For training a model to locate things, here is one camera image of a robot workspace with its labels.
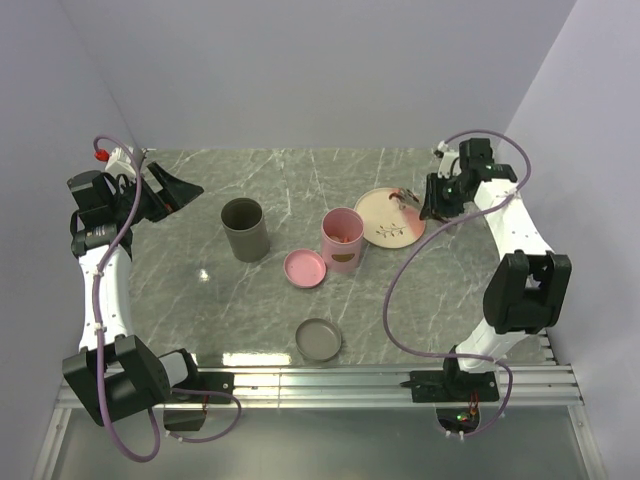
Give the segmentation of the grey cylindrical container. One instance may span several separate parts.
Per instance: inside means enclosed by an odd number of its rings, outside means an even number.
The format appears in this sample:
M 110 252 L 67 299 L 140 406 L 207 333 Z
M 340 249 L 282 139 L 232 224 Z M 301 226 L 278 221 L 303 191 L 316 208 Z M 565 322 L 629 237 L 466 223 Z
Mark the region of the grey cylindrical container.
M 270 250 L 264 212 L 260 204 L 250 198 L 236 198 L 224 205 L 221 221 L 235 258 L 253 263 L 264 258 Z

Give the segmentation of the metal food tongs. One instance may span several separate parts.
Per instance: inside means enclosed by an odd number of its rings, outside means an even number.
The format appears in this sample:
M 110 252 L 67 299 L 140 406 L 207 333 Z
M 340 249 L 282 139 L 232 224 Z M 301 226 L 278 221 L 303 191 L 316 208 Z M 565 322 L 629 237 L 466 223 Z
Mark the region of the metal food tongs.
M 388 195 L 388 199 L 395 201 L 398 204 L 400 210 L 404 210 L 407 207 L 414 209 L 418 213 L 418 217 L 421 221 L 426 221 L 428 219 L 431 219 L 431 220 L 440 222 L 441 224 L 448 223 L 447 219 L 435 213 L 433 214 L 423 213 L 422 212 L 423 202 L 410 189 L 407 189 L 407 188 L 393 189 L 392 192 Z

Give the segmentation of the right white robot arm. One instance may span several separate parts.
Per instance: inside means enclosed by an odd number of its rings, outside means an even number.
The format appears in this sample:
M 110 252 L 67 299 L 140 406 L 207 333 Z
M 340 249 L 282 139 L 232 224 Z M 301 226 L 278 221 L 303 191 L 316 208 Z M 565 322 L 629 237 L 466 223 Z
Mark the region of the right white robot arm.
M 440 166 L 427 177 L 421 218 L 461 222 L 472 203 L 499 255 L 483 295 L 483 318 L 444 360 L 441 386 L 455 400 L 477 394 L 495 401 L 498 360 L 557 323 L 572 263 L 543 239 L 520 195 L 526 181 L 510 165 L 495 161 L 489 139 L 469 138 L 457 148 L 441 142 L 435 155 Z

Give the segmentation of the aluminium mounting rail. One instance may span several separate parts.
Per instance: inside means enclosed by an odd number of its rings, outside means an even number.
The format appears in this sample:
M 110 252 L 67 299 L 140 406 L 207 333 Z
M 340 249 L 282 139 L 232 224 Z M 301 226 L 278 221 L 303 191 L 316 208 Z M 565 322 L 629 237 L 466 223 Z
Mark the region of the aluminium mounting rail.
M 419 365 L 335 368 L 203 368 L 203 374 L 234 375 L 233 394 L 245 409 L 418 408 L 401 386 Z M 513 366 L 512 407 L 576 406 L 584 403 L 569 366 Z

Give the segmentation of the pink cylindrical container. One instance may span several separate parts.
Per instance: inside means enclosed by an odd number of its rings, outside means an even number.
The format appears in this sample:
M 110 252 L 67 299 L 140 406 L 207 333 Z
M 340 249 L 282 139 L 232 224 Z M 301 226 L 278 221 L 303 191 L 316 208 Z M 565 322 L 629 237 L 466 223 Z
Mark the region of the pink cylindrical container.
M 364 239 L 364 223 L 360 215 L 351 208 L 339 207 L 330 210 L 321 224 L 321 257 L 327 268 L 336 273 L 350 273 L 358 264 Z M 349 236 L 352 241 L 341 244 L 330 237 Z

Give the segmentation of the pink lid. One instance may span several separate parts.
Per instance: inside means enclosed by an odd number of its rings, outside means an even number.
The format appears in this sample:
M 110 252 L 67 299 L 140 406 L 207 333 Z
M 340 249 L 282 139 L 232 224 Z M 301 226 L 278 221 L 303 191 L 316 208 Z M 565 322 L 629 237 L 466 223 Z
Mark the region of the pink lid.
M 320 285 L 327 271 L 321 256 L 310 249 L 297 249 L 290 252 L 284 260 L 283 268 L 288 281 L 302 289 Z

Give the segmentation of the pink cream plate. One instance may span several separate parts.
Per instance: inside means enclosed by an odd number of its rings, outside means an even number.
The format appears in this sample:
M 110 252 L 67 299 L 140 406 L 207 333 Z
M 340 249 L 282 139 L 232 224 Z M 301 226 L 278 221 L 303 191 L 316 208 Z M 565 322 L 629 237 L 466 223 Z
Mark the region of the pink cream plate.
M 363 194 L 354 210 L 364 225 L 364 239 L 386 249 L 401 249 L 416 243 L 424 234 L 426 222 L 419 211 L 400 202 L 398 188 L 377 188 Z

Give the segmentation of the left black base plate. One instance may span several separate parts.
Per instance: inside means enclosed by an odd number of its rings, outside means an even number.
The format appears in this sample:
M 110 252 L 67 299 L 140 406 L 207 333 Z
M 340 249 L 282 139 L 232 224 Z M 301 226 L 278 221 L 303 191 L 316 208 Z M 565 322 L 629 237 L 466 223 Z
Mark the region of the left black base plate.
M 230 404 L 235 375 L 230 372 L 200 372 L 196 390 L 205 392 L 210 404 Z

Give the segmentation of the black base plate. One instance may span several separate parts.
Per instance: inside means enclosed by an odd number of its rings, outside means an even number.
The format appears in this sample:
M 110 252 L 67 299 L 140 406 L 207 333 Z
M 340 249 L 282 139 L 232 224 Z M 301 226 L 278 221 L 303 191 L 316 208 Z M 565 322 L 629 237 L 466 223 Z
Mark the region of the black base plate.
M 230 372 L 200 372 L 196 390 L 205 392 L 210 404 L 230 404 L 235 375 Z
M 411 371 L 400 384 L 411 391 L 413 403 L 456 403 L 472 399 L 496 402 L 500 398 L 498 382 L 491 372 L 470 374 L 444 370 Z

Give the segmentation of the grey lid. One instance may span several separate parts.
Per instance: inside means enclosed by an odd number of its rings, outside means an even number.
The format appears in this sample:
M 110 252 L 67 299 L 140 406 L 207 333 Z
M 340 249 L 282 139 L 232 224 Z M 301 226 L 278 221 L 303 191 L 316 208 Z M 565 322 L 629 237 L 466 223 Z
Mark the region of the grey lid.
M 332 322 L 310 318 L 297 327 L 295 343 L 300 354 L 307 360 L 326 362 L 340 352 L 342 334 Z

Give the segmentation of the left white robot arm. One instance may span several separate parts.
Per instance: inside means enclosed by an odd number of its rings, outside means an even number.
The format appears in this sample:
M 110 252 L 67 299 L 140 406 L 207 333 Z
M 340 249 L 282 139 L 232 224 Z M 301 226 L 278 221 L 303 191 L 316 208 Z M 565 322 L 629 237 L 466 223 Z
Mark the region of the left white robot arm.
M 105 392 L 112 421 L 121 420 L 167 401 L 196 399 L 203 379 L 192 356 L 178 349 L 156 356 L 134 334 L 129 297 L 133 234 L 121 236 L 128 214 L 134 220 L 159 222 L 203 193 L 152 162 L 158 181 L 154 191 L 132 176 L 90 170 L 68 180 L 77 204 L 72 214 L 71 251 L 85 287 L 85 316 L 79 351 L 64 359 L 63 376 L 97 425 L 103 423 L 98 392 Z

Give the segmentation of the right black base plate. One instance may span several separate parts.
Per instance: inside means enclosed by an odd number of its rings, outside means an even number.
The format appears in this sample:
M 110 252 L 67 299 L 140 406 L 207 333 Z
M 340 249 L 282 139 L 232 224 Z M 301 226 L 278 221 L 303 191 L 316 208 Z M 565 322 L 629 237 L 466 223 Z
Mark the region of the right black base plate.
M 411 371 L 400 384 L 411 391 L 413 403 L 456 403 L 472 399 L 496 402 L 500 398 L 498 382 L 491 372 L 470 374 L 444 370 Z

